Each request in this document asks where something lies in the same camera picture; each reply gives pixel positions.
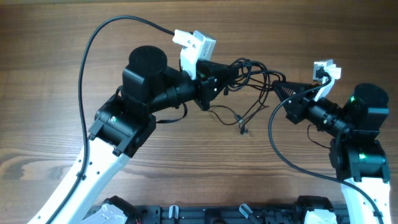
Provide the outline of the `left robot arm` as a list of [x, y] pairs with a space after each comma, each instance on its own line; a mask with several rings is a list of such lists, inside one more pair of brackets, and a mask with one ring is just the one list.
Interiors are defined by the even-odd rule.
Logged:
[[194, 100], [203, 110], [238, 77], [231, 65], [200, 60], [199, 76], [167, 65], [159, 48], [134, 49], [123, 84], [96, 112], [88, 131], [89, 154], [78, 155], [64, 179], [31, 223], [80, 223], [108, 182], [127, 164], [156, 128], [156, 111]]

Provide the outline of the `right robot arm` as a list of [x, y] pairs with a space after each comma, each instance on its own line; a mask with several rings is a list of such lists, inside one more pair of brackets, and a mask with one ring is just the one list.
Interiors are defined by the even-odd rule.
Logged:
[[386, 153], [376, 139], [389, 114], [388, 95], [380, 87], [361, 83], [344, 107], [325, 97], [321, 85], [274, 81], [272, 87], [287, 119], [310, 121], [333, 138], [329, 158], [341, 184], [351, 223], [390, 223], [390, 171]]

